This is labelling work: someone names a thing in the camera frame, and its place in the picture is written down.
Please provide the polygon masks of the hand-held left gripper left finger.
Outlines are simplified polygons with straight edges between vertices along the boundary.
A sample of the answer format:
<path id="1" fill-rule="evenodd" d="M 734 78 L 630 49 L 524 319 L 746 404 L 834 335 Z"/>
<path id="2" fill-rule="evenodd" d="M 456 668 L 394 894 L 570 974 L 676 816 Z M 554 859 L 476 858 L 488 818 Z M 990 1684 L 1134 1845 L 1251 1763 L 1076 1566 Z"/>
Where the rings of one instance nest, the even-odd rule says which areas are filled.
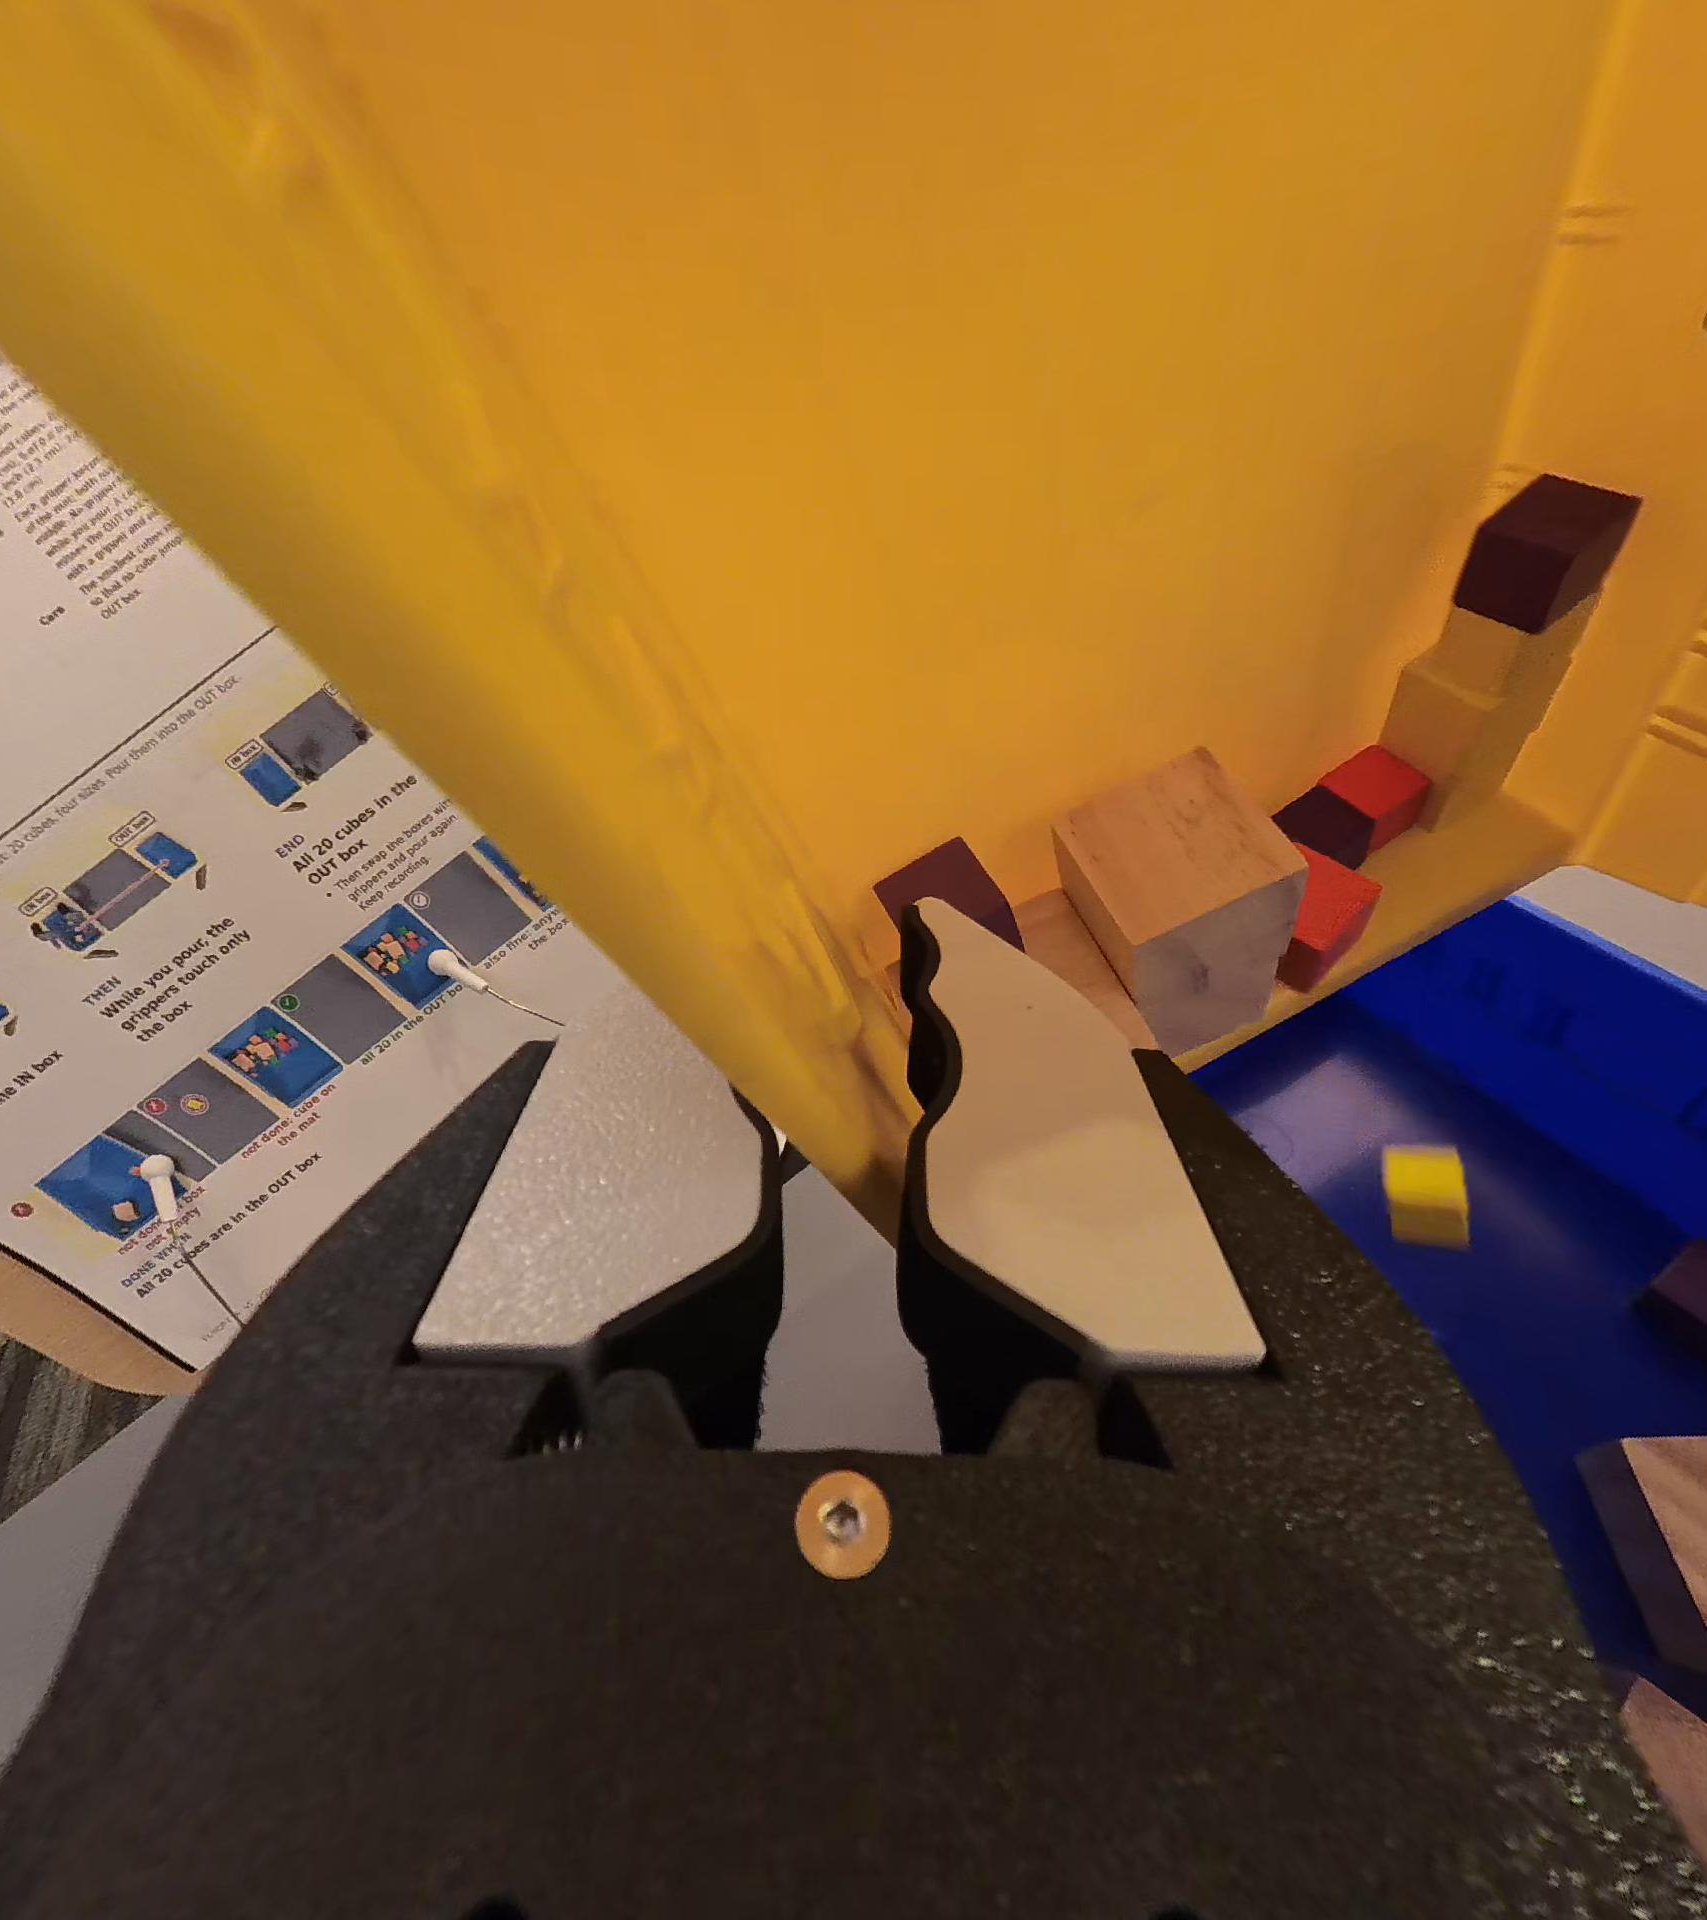
<path id="1" fill-rule="evenodd" d="M 754 1448 L 784 1310 L 784 1136 L 632 982 L 554 1041 L 428 1301 L 424 1363 L 654 1372 Z"/>

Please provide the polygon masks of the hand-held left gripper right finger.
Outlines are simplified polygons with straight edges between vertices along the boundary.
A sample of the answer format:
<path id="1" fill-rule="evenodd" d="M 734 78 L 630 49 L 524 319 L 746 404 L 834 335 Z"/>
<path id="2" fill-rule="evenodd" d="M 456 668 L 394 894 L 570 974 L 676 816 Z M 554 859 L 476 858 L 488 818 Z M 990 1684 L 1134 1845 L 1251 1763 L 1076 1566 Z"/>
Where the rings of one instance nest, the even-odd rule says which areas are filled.
<path id="1" fill-rule="evenodd" d="M 1096 1443 L 1160 1455 L 1138 1379 L 1251 1376 L 1267 1341 L 1180 1154 L 1154 1047 L 956 906 L 904 916 L 920 1104 L 900 1213 L 900 1323 L 946 1453 L 990 1451 L 1066 1381 Z"/>

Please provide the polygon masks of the pile of wooden cubes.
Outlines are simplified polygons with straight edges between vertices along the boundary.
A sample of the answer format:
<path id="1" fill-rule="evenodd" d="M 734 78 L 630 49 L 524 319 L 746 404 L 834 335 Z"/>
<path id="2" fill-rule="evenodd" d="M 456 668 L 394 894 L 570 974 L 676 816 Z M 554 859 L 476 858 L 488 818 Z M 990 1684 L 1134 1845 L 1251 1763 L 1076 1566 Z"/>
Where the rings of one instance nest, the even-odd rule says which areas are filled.
<path id="1" fill-rule="evenodd" d="M 1321 846 L 1207 747 L 1058 818 L 1066 901 L 1174 1068 L 1261 1018 Z M 1543 1532 L 1433 1341 L 1180 1072 L 1180 1154 L 1267 1341 L 1251 1373 L 1138 1379 L 1197 1520 L 1251 1549 L 1249 1626 L 1323 1628 L 1307 1667 L 1195 1667 L 1225 1707 L 1209 1785 L 1271 1783 L 1315 1838 L 1203 1859 L 1225 1916 L 1707 1916 L 1707 1865 L 1641 1777 L 1567 1620 Z"/>

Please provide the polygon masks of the blue plastic box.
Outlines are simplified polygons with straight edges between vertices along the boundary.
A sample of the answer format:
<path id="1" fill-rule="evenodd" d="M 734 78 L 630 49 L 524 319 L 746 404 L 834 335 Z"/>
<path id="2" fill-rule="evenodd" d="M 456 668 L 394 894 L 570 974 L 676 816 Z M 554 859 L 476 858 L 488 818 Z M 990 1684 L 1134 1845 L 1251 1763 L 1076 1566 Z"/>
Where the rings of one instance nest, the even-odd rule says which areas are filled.
<path id="1" fill-rule="evenodd" d="M 1707 1673 L 1657 1656 L 1577 1469 L 1707 1434 L 1705 1352 L 1635 1305 L 1707 1237 L 1707 991 L 1511 897 L 1191 1076 L 1435 1336 L 1595 1656 L 1707 1721 Z"/>

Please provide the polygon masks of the yellow plastic box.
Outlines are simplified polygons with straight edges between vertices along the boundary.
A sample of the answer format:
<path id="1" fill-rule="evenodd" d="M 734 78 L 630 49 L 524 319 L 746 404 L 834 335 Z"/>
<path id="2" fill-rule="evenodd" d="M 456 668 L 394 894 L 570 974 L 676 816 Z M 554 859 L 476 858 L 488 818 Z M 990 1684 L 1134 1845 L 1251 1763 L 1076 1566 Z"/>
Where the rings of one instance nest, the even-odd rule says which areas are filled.
<path id="1" fill-rule="evenodd" d="M 0 349 L 878 1222 L 870 884 L 1383 731 L 1641 499 L 1405 947 L 1707 906 L 1707 3 L 0 3 Z"/>

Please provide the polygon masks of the white printed instruction sheet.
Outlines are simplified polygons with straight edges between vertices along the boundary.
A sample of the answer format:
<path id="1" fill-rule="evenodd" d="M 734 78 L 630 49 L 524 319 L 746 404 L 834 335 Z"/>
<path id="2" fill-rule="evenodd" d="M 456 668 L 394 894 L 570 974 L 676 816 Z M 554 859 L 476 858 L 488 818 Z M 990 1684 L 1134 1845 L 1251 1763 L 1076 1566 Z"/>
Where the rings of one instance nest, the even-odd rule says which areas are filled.
<path id="1" fill-rule="evenodd" d="M 0 1245 L 196 1373 L 598 958 L 0 352 Z"/>

